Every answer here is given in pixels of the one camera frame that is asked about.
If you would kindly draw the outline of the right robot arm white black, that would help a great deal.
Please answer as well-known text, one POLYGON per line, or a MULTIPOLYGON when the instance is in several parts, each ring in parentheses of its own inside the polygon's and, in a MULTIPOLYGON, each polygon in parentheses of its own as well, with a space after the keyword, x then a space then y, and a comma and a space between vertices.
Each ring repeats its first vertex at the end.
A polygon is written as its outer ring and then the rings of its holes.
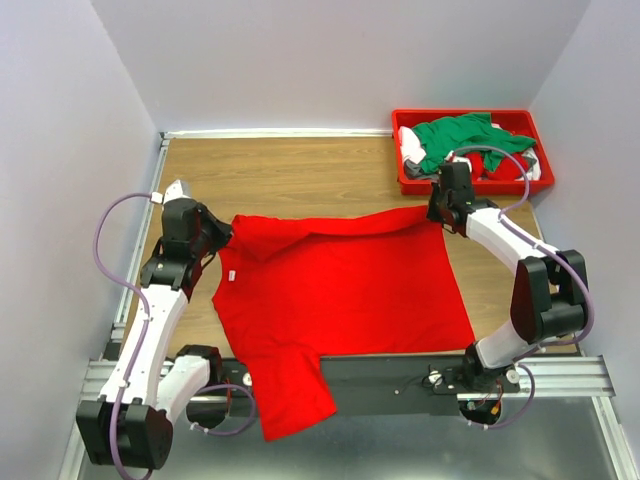
POLYGON ((565 345, 568 335, 587 334, 594 307, 586 262, 575 250, 558 250, 480 199, 467 165, 442 165, 432 183, 427 218, 482 245, 514 274, 508 320, 466 348, 453 379, 466 391, 491 386, 515 361, 547 345, 565 345))

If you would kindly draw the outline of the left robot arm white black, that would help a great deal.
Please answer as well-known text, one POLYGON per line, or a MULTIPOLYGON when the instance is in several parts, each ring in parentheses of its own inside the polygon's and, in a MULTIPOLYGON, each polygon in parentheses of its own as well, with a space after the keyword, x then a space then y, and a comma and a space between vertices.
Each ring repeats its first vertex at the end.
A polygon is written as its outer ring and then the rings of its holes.
POLYGON ((161 235, 143 265, 139 282, 110 271, 96 228, 92 253, 112 282, 138 299, 136 314, 120 356, 96 399, 76 411, 90 461, 110 465, 123 479, 132 470, 145 478, 161 469, 170 453, 177 418, 197 394, 228 393, 217 348, 187 345, 164 366, 168 343, 209 260, 231 239, 229 224, 186 194, 152 193, 145 200, 161 208, 161 235))

